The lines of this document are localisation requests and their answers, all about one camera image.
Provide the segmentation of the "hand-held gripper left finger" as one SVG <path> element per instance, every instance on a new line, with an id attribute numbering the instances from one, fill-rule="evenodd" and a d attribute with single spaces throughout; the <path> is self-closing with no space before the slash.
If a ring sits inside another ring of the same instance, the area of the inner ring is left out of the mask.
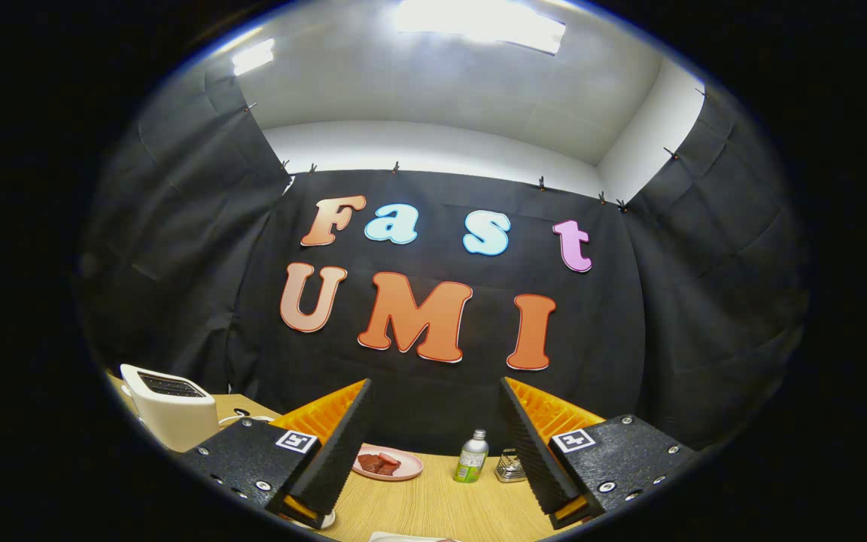
<path id="1" fill-rule="evenodd" d="M 186 469 L 271 515 L 324 527 L 375 415 L 362 379 L 274 421 L 244 416 L 182 453 Z"/>

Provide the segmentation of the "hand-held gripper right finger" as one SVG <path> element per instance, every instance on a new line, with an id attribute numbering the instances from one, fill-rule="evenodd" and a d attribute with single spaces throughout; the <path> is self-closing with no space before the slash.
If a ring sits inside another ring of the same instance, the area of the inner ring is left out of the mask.
<path id="1" fill-rule="evenodd" d="M 504 377 L 499 405 L 513 449 L 553 528 L 617 514 L 677 480 L 696 451 L 633 414 L 606 419 Z"/>

